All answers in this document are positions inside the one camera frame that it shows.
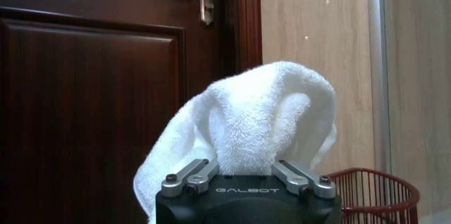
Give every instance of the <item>towel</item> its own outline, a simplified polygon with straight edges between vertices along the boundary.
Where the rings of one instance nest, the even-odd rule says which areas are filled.
[[[275,62],[213,83],[170,121],[134,179],[155,223],[155,195],[169,173],[218,158],[221,174],[270,175],[285,159],[314,169],[335,142],[335,91],[301,64]]]

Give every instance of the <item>wire wastebasket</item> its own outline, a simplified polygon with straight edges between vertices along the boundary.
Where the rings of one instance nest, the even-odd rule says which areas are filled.
[[[419,192],[403,179],[354,168],[330,174],[342,196],[342,223],[417,224]]]

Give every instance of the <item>wooden door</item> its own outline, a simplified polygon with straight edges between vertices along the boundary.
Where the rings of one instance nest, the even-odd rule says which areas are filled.
[[[223,1],[206,26],[199,0],[0,0],[2,223],[146,223],[137,169],[233,73]]]

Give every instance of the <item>bolt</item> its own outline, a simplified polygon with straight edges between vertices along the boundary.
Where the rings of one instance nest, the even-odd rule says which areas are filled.
[[[175,182],[178,180],[177,174],[169,174],[167,175],[167,182]]]
[[[299,196],[302,198],[307,197],[309,190],[310,190],[310,187],[307,184],[299,187]]]
[[[319,178],[319,182],[326,184],[326,185],[330,185],[331,184],[331,178],[326,175],[323,175],[321,178]]]
[[[198,195],[199,191],[198,191],[198,187],[197,186],[189,185],[186,187],[186,190],[187,190],[189,196],[195,197]]]

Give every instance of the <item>red wire basket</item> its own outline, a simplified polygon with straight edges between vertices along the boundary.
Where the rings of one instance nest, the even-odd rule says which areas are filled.
[[[342,223],[418,223],[419,192],[403,179],[363,168],[330,177],[342,196]]]

